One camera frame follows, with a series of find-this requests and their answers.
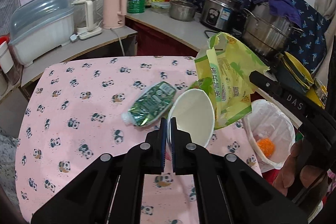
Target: finger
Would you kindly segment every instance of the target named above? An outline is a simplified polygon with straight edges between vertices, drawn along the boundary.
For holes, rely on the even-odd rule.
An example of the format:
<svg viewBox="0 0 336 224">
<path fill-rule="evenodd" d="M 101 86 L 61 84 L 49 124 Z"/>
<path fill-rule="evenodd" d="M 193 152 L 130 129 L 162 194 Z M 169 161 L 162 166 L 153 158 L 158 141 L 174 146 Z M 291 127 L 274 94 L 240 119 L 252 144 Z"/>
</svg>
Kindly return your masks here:
<svg viewBox="0 0 336 224">
<path fill-rule="evenodd" d="M 281 177 L 283 181 L 283 186 L 285 188 L 292 186 L 292 184 L 294 183 L 295 165 L 296 165 L 296 158 L 290 155 L 285 161 L 281 170 Z"/>
<path fill-rule="evenodd" d="M 302 147 L 302 140 L 299 140 L 298 142 L 294 143 L 291 147 L 291 155 L 293 157 L 297 157 L 301 151 Z"/>
<path fill-rule="evenodd" d="M 279 173 L 278 176 L 273 181 L 273 187 L 275 189 L 277 189 L 280 193 L 282 193 L 284 196 L 287 195 L 288 189 L 284 187 L 282 177 L 281 177 L 281 173 Z"/>
<path fill-rule="evenodd" d="M 300 172 L 300 179 L 305 188 L 308 188 L 316 179 L 317 177 L 323 172 L 322 169 L 312 166 L 306 165 L 302 168 Z M 314 187 L 319 184 L 324 179 L 324 176 L 319 179 L 319 181 L 314 185 Z"/>
</svg>

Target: pink electric kettle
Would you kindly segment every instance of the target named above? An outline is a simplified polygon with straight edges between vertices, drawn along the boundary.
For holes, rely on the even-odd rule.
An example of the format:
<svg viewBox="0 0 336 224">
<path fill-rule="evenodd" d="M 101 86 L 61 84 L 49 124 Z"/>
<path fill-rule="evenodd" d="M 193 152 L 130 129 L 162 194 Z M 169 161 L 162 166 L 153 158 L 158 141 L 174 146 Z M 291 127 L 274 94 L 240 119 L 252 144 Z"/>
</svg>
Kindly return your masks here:
<svg viewBox="0 0 336 224">
<path fill-rule="evenodd" d="M 103 0 L 103 28 L 117 29 L 125 26 L 127 0 Z"/>
</svg>

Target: yellow-green snack bag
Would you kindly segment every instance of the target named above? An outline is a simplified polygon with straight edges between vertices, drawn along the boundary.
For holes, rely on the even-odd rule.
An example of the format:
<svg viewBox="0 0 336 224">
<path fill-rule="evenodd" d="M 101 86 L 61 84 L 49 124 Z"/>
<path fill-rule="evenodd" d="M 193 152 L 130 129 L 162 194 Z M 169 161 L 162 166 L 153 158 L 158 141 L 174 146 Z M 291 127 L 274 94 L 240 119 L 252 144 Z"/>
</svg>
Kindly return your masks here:
<svg viewBox="0 0 336 224">
<path fill-rule="evenodd" d="M 243 43 L 227 33 L 208 39 L 209 49 L 195 59 L 199 87 L 209 96 L 215 111 L 215 129 L 238 121 L 252 111 L 250 94 L 256 88 L 252 71 L 269 68 Z"/>
</svg>

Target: paper cup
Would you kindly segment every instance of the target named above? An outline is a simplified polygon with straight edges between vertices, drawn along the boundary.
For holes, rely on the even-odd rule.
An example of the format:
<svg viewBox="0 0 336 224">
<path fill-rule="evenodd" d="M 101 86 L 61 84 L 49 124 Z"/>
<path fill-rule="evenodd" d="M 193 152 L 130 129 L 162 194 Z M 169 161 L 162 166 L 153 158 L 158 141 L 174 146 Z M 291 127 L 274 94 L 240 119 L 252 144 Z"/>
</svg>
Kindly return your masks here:
<svg viewBox="0 0 336 224">
<path fill-rule="evenodd" d="M 171 108 L 167 121 L 167 142 L 171 150 L 170 120 L 176 117 L 177 129 L 188 132 L 193 143 L 206 147 L 215 127 L 215 113 L 203 90 L 191 89 L 181 94 Z"/>
</svg>

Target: metal screw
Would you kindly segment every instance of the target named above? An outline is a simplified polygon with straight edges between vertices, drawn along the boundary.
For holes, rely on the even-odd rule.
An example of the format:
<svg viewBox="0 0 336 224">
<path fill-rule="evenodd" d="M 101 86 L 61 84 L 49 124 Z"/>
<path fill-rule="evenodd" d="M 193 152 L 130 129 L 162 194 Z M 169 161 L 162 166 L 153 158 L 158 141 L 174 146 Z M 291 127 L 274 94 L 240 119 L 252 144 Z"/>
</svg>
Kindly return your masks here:
<svg viewBox="0 0 336 224">
<path fill-rule="evenodd" d="M 100 156 L 101 161 L 109 161 L 111 159 L 111 156 L 109 154 L 103 154 Z"/>
<path fill-rule="evenodd" d="M 194 143 L 188 143 L 185 147 L 188 150 L 195 150 L 196 149 L 196 145 Z"/>
<path fill-rule="evenodd" d="M 237 156 L 235 154 L 227 154 L 226 159 L 230 162 L 234 162 L 237 159 Z"/>
<path fill-rule="evenodd" d="M 151 147 L 151 145 L 149 144 L 149 143 L 142 143 L 141 145 L 140 145 L 140 148 L 142 149 L 142 150 L 147 150 L 147 149 L 149 149 Z"/>
</svg>

